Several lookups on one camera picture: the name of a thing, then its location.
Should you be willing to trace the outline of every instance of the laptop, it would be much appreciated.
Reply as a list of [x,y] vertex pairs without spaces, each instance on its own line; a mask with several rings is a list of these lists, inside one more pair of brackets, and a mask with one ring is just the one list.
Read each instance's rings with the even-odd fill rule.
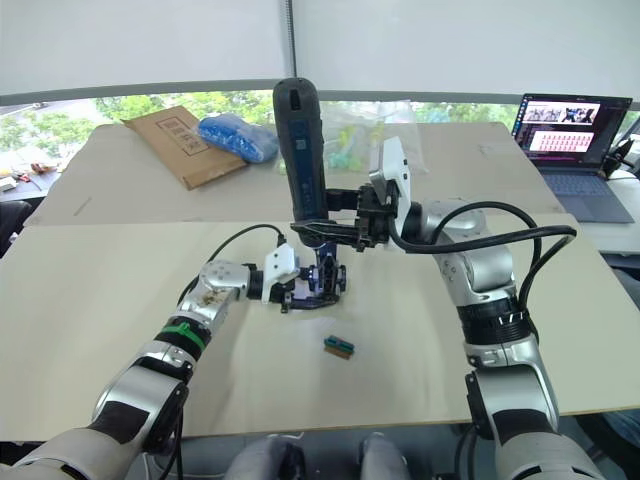
[[511,135],[579,222],[633,223],[598,176],[630,98],[527,93]]

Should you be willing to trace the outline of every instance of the black chair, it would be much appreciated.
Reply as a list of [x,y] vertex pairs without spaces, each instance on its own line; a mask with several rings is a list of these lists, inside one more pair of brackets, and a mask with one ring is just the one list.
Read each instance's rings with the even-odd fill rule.
[[33,207],[27,202],[0,203],[0,258],[7,252],[11,244],[11,235],[20,233],[25,220],[33,212]]
[[627,479],[640,478],[640,448],[618,435],[599,413],[574,418],[594,445],[622,469]]

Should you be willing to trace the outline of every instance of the laptop screen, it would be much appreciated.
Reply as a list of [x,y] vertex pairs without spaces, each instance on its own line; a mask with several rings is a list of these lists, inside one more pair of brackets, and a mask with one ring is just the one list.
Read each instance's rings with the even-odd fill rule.
[[527,93],[511,135],[536,166],[595,169],[630,105],[630,98]]

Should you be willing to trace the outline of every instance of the blue plastic bag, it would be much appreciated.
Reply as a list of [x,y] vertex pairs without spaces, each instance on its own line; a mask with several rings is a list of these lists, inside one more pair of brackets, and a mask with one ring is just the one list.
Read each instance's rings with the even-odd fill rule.
[[250,163],[262,163],[278,153],[278,137],[259,125],[250,125],[232,113],[200,120],[198,134],[216,147]]

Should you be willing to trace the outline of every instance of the white table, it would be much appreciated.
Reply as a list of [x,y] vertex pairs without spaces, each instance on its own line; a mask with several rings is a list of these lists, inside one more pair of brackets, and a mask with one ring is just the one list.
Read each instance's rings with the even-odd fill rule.
[[608,183],[635,223],[582,223],[582,230],[602,253],[640,255],[640,180],[623,171]]
[[[415,130],[388,127],[405,139]],[[412,196],[500,200],[530,213],[561,213],[531,162],[501,123],[417,126],[428,174],[413,177]],[[327,175],[327,187],[358,188],[366,173]],[[29,225],[291,219],[287,179],[273,164],[242,169],[187,191],[153,150],[122,125],[98,127],[56,182]]]
[[[507,215],[489,224],[494,232],[521,227]],[[0,262],[0,440],[44,440],[86,425],[104,385],[240,227],[27,227]],[[250,235],[224,258],[263,263],[275,238]],[[303,263],[311,260],[309,249],[299,252]],[[531,245],[512,252],[521,281]],[[435,262],[381,248],[341,248],[340,258],[349,288],[337,306],[282,315],[277,305],[234,305],[190,385],[187,435],[469,419],[462,331]],[[399,277],[407,288],[397,286]],[[530,309],[563,414],[640,404],[640,383],[630,381],[640,312],[584,236],[541,271]],[[356,345],[351,360],[323,351],[329,334]]]

